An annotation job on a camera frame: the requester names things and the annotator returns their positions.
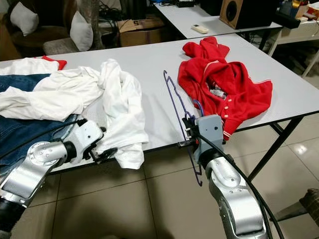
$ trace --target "remote control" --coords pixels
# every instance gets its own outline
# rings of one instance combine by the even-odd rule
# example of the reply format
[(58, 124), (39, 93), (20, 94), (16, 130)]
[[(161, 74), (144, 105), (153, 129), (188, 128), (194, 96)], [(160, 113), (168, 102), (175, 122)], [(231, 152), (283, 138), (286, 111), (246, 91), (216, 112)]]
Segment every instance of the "remote control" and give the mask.
[(199, 33), (202, 33), (202, 34), (205, 34), (208, 32), (207, 28), (200, 26), (200, 25), (197, 25), (197, 24), (191, 26), (191, 29), (194, 29), (195, 31), (198, 31)]

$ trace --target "tiled floor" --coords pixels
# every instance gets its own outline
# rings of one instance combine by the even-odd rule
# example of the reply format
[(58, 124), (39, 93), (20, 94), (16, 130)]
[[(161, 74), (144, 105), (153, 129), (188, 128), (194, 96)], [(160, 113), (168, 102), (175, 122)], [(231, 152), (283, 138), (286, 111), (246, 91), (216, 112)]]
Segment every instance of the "tiled floor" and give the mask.
[[(306, 80), (319, 87), (314, 71)], [(239, 132), (225, 151), (248, 174), (275, 138), (268, 126)], [(217, 203), (202, 180), (200, 188), (187, 152), (175, 148), (146, 154), (137, 171), (110, 162), (53, 175), (12, 238), (223, 239)], [(253, 182), (273, 212), (295, 203), (308, 188), (319, 188), (319, 115), (302, 121)], [(280, 225), (287, 239), (319, 237), (309, 215)]]

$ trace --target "white pillow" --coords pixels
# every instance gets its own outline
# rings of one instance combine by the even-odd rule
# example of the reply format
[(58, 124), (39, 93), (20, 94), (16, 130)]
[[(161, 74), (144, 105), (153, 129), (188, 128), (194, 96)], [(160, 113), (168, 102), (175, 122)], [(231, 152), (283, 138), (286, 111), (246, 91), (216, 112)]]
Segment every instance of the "white pillow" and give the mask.
[(11, 12), (10, 21), (20, 28), (24, 36), (27, 36), (38, 27), (39, 16), (18, 2)]
[(80, 51), (87, 51), (93, 43), (93, 30), (85, 18), (76, 11), (73, 16), (70, 37)]

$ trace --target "table leg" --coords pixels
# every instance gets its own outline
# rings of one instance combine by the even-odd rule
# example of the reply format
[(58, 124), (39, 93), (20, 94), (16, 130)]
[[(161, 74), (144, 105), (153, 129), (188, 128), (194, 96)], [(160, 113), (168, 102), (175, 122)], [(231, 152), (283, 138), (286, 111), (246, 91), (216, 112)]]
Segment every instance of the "table leg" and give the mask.
[(316, 55), (314, 56), (314, 58), (311, 60), (309, 66), (306, 68), (305, 72), (302, 75), (302, 78), (307, 76), (307, 74), (309, 73), (309, 71), (311, 70), (311, 68), (314, 66), (314, 64), (316, 63), (316, 61), (319, 58), (319, 50), (317, 51)]
[(300, 123), (300, 121), (302, 119), (303, 119), (303, 117), (292, 119), (289, 122), (289, 124), (286, 126), (285, 129), (276, 130), (276, 132), (279, 134), (279, 137), (274, 142), (274, 144), (270, 147), (270, 149), (267, 151), (265, 156), (260, 160), (260, 162), (254, 168), (254, 170), (251, 172), (251, 174), (248, 176), (248, 179), (250, 181), (252, 181), (256, 177), (256, 175), (259, 173), (259, 171), (266, 165), (266, 163), (269, 161), (269, 159), (271, 159), (271, 157), (280, 148), (280, 146), (285, 142), (285, 140), (289, 137), (289, 135), (294, 131), (294, 129), (297, 127), (297, 125)]
[(270, 29), (269, 30), (265, 30), (265, 32), (263, 34), (263, 38), (261, 39), (261, 42), (259, 44), (259, 50), (263, 50), (264, 49), (266, 41), (267, 41), (270, 33), (271, 33)]

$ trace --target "black metal table leg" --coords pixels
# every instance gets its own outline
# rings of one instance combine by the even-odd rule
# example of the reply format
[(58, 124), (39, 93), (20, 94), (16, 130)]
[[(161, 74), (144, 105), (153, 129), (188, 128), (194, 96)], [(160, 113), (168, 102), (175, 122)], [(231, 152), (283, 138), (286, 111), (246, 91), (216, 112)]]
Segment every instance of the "black metal table leg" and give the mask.
[(300, 118), (292, 119), (289, 122), (289, 124), (286, 126), (286, 128), (282, 131), (282, 133), (276, 139), (274, 144), (267, 151), (265, 156), (260, 160), (260, 162), (254, 168), (254, 170), (248, 176), (248, 179), (250, 181), (256, 177), (256, 175), (259, 173), (259, 171), (266, 165), (266, 163), (269, 161), (269, 159), (275, 154), (275, 152), (278, 150), (278, 148), (280, 148), (280, 146), (285, 142), (285, 140), (292, 133), (292, 131), (294, 131), (294, 129), (297, 127), (297, 125), (300, 123), (300, 121), (302, 119), (303, 119), (303, 117), (300, 117)]
[(266, 41), (267, 41), (270, 33), (271, 33), (270, 29), (269, 30), (265, 30), (265, 32), (263, 34), (263, 38), (261, 39), (261, 42), (259, 44), (259, 50), (263, 50), (264, 49)]

